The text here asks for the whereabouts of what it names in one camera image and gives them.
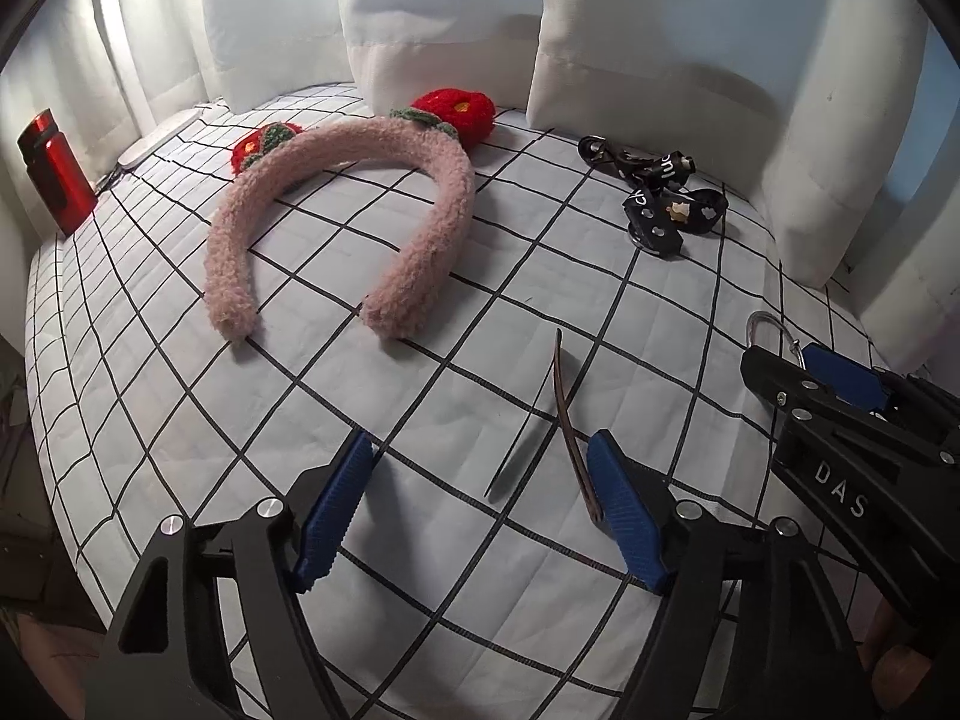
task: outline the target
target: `metal screw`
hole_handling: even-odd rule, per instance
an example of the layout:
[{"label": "metal screw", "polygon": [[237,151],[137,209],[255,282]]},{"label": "metal screw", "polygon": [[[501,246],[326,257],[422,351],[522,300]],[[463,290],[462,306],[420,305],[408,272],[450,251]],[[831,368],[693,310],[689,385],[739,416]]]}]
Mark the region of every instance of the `metal screw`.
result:
[{"label": "metal screw", "polygon": [[800,526],[790,517],[777,517],[774,520],[774,530],[781,536],[793,538],[797,533],[800,533]]},{"label": "metal screw", "polygon": [[256,505],[256,513],[264,519],[276,517],[283,511],[283,501],[280,498],[264,498]]},{"label": "metal screw", "polygon": [[179,533],[179,529],[183,526],[184,518],[179,514],[171,514],[160,523],[160,533],[165,536],[173,536],[174,533]]},{"label": "metal screw", "polygon": [[696,501],[680,501],[677,504],[677,517],[680,519],[700,519],[704,514],[704,508]]}]

